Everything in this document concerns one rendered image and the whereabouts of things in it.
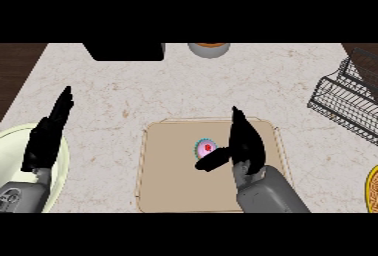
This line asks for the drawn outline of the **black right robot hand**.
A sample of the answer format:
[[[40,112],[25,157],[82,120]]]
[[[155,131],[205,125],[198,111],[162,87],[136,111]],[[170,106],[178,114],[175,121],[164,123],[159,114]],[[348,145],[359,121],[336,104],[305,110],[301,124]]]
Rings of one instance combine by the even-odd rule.
[[[260,134],[246,120],[243,112],[232,107],[229,146],[217,148],[196,162],[195,168],[212,171],[227,162],[249,162],[248,175],[255,174],[266,164],[266,150]]]

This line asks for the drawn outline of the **black box appliance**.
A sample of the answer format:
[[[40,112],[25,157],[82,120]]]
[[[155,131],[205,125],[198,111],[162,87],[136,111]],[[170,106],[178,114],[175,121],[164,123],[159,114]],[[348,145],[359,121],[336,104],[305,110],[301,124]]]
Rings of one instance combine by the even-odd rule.
[[[162,61],[164,43],[84,43],[96,61]]]

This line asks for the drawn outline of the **tan wooden tray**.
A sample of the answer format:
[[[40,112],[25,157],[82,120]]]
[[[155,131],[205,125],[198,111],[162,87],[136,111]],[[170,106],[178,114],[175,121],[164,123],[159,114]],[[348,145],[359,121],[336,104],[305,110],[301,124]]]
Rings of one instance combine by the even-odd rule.
[[[195,145],[202,139],[229,144],[227,119],[171,119],[150,124],[143,134],[136,201],[141,212],[235,212],[232,165],[195,168]]]

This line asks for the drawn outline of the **grey pot with orange contents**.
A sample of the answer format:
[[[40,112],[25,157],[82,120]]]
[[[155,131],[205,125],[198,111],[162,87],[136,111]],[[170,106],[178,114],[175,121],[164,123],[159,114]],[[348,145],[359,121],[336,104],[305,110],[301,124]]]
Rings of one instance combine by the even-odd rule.
[[[189,43],[187,46],[196,56],[208,59],[218,58],[220,56],[223,56],[230,48],[229,43],[211,47],[202,46],[196,43]]]

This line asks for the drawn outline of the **pale yellow-green plate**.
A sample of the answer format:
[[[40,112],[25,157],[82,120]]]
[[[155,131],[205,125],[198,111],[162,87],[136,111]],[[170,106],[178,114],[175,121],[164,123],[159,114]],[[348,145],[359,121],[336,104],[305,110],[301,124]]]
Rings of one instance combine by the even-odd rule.
[[[20,171],[23,152],[29,140],[29,132],[37,126],[28,123],[0,132],[0,187],[9,182],[35,182],[32,173]],[[43,212],[47,213],[59,197],[69,169],[69,150],[66,140],[60,140],[59,154],[51,169],[50,196]]]

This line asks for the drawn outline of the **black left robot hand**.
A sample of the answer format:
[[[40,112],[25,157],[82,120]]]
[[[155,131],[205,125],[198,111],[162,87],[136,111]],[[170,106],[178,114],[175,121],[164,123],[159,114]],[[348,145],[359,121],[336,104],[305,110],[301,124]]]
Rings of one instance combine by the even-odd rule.
[[[53,167],[59,153],[62,131],[72,106],[71,87],[66,86],[57,97],[50,115],[40,120],[29,132],[20,167],[22,172]]]

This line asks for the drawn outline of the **yellow-rimmed orange bowl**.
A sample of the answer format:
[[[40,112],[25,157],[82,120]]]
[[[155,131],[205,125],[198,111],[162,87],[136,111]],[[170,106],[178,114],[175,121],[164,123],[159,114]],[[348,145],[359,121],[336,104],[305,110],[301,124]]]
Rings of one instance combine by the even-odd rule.
[[[372,168],[364,182],[364,203],[369,213],[378,213],[378,165]]]

